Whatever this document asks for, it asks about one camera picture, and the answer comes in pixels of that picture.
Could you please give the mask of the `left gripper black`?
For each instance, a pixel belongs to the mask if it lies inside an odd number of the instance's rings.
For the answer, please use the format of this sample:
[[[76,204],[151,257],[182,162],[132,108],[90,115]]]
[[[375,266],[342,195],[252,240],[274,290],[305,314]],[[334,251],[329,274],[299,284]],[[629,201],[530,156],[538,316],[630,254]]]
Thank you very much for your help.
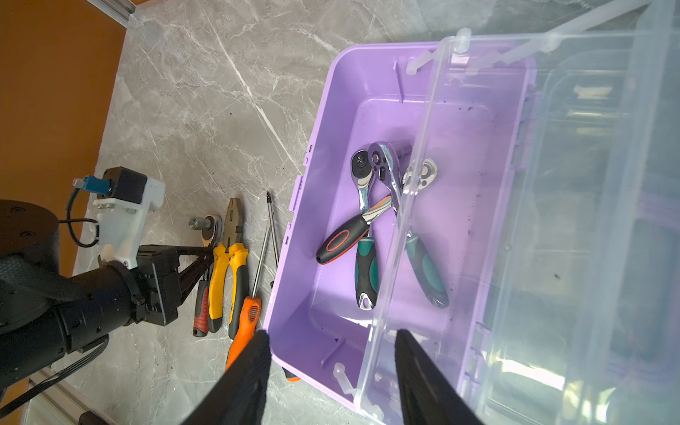
[[[183,257],[195,260],[179,273]],[[132,269],[137,292],[127,325],[148,322],[167,326],[178,318],[178,308],[214,263],[214,249],[206,246],[143,245]]]

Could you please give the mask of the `purple toolbox base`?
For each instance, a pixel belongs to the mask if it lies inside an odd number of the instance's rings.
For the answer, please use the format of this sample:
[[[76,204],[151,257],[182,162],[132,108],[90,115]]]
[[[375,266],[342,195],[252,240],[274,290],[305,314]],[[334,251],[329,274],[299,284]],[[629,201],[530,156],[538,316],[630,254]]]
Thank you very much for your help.
[[[513,156],[538,67],[511,58],[515,42],[453,38],[438,44],[359,45],[329,69],[291,199],[265,327],[273,358],[352,411],[382,424],[402,423],[395,340],[409,330],[453,388],[471,398],[476,362],[489,334],[483,311],[515,174]],[[437,177],[413,194],[407,210],[372,224],[378,265],[373,310],[359,309],[357,244],[333,262],[315,255],[324,240],[359,213],[352,155],[372,143],[407,142],[409,159],[433,159]],[[405,250],[421,237],[449,297],[425,297]]]

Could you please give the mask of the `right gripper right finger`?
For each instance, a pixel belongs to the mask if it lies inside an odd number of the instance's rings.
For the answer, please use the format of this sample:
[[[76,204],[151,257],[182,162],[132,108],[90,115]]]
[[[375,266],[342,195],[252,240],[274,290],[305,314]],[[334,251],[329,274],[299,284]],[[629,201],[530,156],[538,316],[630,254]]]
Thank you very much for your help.
[[[395,363],[405,424],[479,424],[412,333],[397,332]]]

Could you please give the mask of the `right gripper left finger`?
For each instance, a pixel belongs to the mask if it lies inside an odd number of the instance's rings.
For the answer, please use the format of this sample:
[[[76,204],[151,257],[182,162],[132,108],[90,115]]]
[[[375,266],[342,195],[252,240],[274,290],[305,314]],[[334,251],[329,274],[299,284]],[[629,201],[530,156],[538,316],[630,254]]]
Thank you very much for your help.
[[[267,403],[270,367],[270,339],[265,330],[258,330],[182,424],[260,424]]]

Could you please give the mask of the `clear toolbox lid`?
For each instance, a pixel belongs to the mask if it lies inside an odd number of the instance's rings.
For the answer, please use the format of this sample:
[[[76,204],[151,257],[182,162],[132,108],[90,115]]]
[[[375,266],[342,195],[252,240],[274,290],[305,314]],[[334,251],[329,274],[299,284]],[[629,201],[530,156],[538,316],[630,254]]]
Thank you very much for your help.
[[[509,39],[511,58],[538,67],[479,385],[455,391],[490,424],[678,423],[678,2],[612,1],[545,33],[447,38]]]

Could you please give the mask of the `green handled ratchet wrench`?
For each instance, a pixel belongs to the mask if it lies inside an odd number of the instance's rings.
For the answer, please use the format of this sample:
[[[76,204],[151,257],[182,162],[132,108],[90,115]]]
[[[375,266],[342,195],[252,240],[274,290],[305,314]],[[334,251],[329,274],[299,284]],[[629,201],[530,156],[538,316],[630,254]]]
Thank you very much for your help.
[[[367,212],[371,207],[369,192],[373,184],[373,169],[368,158],[368,152],[360,150],[352,155],[351,160],[352,180],[359,193],[359,212],[361,214]],[[378,292],[378,265],[375,240],[371,237],[370,230],[357,243],[354,272],[358,307],[363,311],[373,310]]]

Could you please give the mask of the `red black ratchet wrench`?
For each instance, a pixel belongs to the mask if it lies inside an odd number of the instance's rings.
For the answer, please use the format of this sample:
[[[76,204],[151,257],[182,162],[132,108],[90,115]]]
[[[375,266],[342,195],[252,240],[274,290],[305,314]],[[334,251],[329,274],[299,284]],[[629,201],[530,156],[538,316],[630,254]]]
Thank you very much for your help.
[[[426,158],[423,162],[417,189],[424,189],[434,182],[437,177],[437,171],[435,161]],[[406,186],[412,180],[412,177],[414,177],[413,168],[409,166],[402,179],[402,184]],[[325,265],[344,255],[369,232],[373,221],[391,208],[392,196],[388,195],[368,208],[363,214],[358,214],[338,226],[317,250],[315,255],[316,261],[321,265]]]

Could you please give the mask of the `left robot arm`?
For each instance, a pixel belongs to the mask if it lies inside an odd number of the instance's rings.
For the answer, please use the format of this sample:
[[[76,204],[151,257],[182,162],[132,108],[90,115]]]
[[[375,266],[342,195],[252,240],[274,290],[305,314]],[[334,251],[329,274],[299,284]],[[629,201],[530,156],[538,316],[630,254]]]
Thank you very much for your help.
[[[137,267],[112,260],[65,277],[58,269],[59,224],[39,205],[1,202],[1,389],[67,354],[84,355],[7,403],[3,417],[94,361],[116,329],[176,320],[214,262],[207,247],[150,244],[139,248]]]

